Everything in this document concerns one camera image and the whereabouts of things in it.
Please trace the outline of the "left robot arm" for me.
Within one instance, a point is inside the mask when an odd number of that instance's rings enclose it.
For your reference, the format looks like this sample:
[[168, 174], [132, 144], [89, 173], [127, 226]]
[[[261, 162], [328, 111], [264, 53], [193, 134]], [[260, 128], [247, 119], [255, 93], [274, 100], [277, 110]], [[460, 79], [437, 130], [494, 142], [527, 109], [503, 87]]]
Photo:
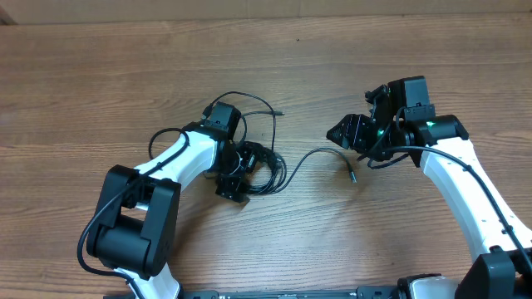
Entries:
[[214, 172], [219, 196], [245, 200], [244, 176], [255, 162], [233, 141], [241, 117], [232, 105], [210, 105], [201, 121], [178, 129], [179, 139], [157, 157], [135, 168], [111, 168], [77, 246], [82, 268], [124, 279], [129, 298], [179, 297], [168, 259], [180, 194], [197, 176]]

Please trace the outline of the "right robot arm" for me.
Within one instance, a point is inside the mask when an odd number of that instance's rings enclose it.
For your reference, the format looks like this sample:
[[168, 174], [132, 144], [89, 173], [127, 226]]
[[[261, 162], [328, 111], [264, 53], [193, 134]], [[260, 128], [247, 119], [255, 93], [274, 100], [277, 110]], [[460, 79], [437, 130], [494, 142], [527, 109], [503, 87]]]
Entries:
[[437, 115], [424, 76], [391, 81], [365, 94], [369, 115], [348, 114], [328, 140], [359, 153], [371, 169], [406, 158], [442, 194], [463, 232], [472, 265], [454, 281], [439, 273], [403, 277], [359, 298], [529, 298], [531, 230], [483, 170], [455, 115]]

